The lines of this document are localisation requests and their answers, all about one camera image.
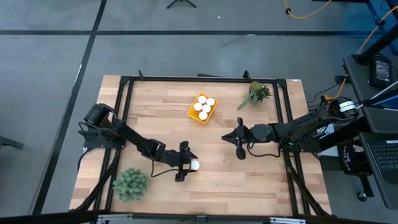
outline wooden table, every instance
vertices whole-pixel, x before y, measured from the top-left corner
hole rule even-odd
[[[120,76],[106,75],[98,102],[114,106]],[[294,118],[306,114],[307,104],[300,80],[287,80]],[[275,157],[252,157],[240,161],[235,147],[221,140],[242,117],[247,127],[260,123],[277,123],[275,99],[236,110],[248,92],[248,83],[156,82],[135,81],[127,124],[146,138],[158,139],[167,149],[177,149],[181,141],[189,141],[199,157],[200,169],[188,174],[184,182],[174,181],[174,172],[150,179],[149,189],[139,202],[123,203],[114,195],[112,212],[208,214],[208,215],[292,215],[284,160]],[[219,103],[207,124],[187,116],[200,92],[216,98]],[[283,94],[281,105],[287,121]],[[277,153],[277,144],[256,144],[255,154]],[[104,149],[95,149],[81,162],[70,208],[76,208],[93,189],[100,176]],[[319,161],[309,153],[301,153],[305,183],[315,199],[327,211],[329,200]],[[127,143],[122,150],[118,175],[129,167],[150,174],[151,162],[136,147]],[[155,174],[169,169],[155,163]],[[108,184],[101,196],[104,208]],[[302,201],[296,188],[298,207]]]

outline keyboard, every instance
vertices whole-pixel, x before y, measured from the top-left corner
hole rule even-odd
[[[398,170],[398,141],[369,143],[380,171]]]

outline orange tray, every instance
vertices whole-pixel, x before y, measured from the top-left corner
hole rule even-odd
[[[187,113],[187,114],[188,114],[188,116],[190,116],[191,118],[193,118],[193,119],[195,119],[195,120],[197,120],[197,121],[199,121],[199,122],[201,122],[201,123],[203,123],[203,124],[206,124],[207,121],[210,119],[210,116],[211,116],[211,114],[213,113],[214,109],[216,108],[216,106],[217,106],[217,104],[218,104],[218,100],[214,99],[215,103],[214,103],[214,105],[211,107],[210,112],[208,113],[209,116],[207,116],[207,119],[206,119],[206,120],[202,121],[201,119],[199,119],[199,114],[196,114],[196,113],[195,113],[195,110],[193,109],[193,105],[194,105],[195,103],[198,103],[198,97],[199,97],[199,96],[205,96],[206,98],[212,98],[212,97],[210,97],[210,96],[208,96],[208,95],[206,95],[206,94],[199,93],[199,95],[197,96],[197,98],[195,99],[195,101],[192,103],[191,108],[188,110],[188,113]]]

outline gray carpet floor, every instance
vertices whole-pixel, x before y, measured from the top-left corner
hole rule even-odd
[[[99,30],[374,28],[367,5],[360,3],[332,2],[313,17],[296,20],[285,14],[281,0],[192,1],[196,9],[181,2],[166,10],[166,0],[108,0]],[[2,0],[0,31],[92,30],[100,3]],[[372,3],[378,15],[384,15],[380,1]],[[322,4],[289,1],[296,15],[308,14]],[[386,28],[394,23],[389,18]],[[32,208],[88,39],[89,35],[0,35],[0,136],[24,143],[22,150],[4,147],[0,151],[0,217],[26,215]],[[317,92],[334,85],[335,75],[343,75],[343,57],[355,54],[363,41],[364,37],[316,35],[97,35],[43,212],[68,210],[83,145],[77,122],[96,101],[103,75],[137,75],[140,69],[144,75],[241,77],[249,70],[252,77],[301,79],[307,100],[312,100]],[[391,54],[388,48],[383,53]],[[327,93],[336,92],[337,88]],[[345,86],[343,95],[356,100],[351,85]],[[335,169],[333,159],[326,160],[322,160],[323,171],[334,215],[397,223],[398,212],[384,206],[372,178],[376,196],[360,202],[356,199],[359,179]]]

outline small succulent plant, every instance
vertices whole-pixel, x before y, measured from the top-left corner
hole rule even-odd
[[[128,168],[113,182],[113,190],[122,202],[140,200],[147,190],[148,176],[139,169]]]
[[[258,101],[261,101],[264,98],[269,98],[272,94],[269,92],[269,89],[262,83],[252,82],[250,84],[249,93],[243,100],[243,102],[238,106],[238,110],[245,107],[249,101],[251,100],[253,104],[257,104]]]

